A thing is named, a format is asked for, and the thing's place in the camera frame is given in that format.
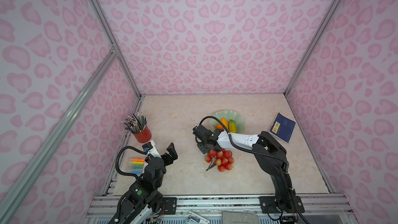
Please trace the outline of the red fake lychee bunch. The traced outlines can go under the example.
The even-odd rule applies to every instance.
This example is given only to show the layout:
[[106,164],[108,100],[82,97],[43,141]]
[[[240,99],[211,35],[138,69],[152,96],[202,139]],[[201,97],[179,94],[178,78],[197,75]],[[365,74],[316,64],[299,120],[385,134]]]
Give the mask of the red fake lychee bunch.
[[210,150],[205,156],[205,161],[209,163],[206,171],[218,168],[219,172],[224,172],[225,170],[231,171],[233,169],[234,158],[230,150],[223,149],[220,152]]

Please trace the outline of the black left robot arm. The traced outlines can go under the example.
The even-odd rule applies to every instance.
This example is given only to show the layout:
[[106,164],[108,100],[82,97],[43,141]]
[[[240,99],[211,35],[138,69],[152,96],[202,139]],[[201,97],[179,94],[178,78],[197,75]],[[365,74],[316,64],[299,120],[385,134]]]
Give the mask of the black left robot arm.
[[[146,156],[144,161],[147,165],[141,175],[123,172],[120,169],[120,157],[127,149]],[[121,148],[116,156],[115,169],[120,175],[134,177],[135,182],[119,199],[116,213],[109,222],[111,224],[142,224],[153,215],[158,217],[163,214],[174,215],[177,198],[163,198],[158,189],[162,186],[166,167],[177,159],[178,154],[173,143],[170,143],[163,155],[159,154],[153,141],[144,144],[142,150],[133,146]]]

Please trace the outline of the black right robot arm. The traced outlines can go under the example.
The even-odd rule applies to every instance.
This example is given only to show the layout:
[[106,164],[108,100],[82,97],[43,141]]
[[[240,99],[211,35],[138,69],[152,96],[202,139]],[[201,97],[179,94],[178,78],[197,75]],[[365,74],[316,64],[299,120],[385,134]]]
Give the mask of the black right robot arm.
[[292,185],[287,151],[270,133],[244,135],[222,129],[211,131],[200,124],[193,128],[193,135],[203,154],[235,148],[254,155],[259,167],[271,177],[275,191],[273,197],[259,198],[262,213],[281,224],[296,224],[299,220],[308,223],[303,216],[305,209],[301,198]]

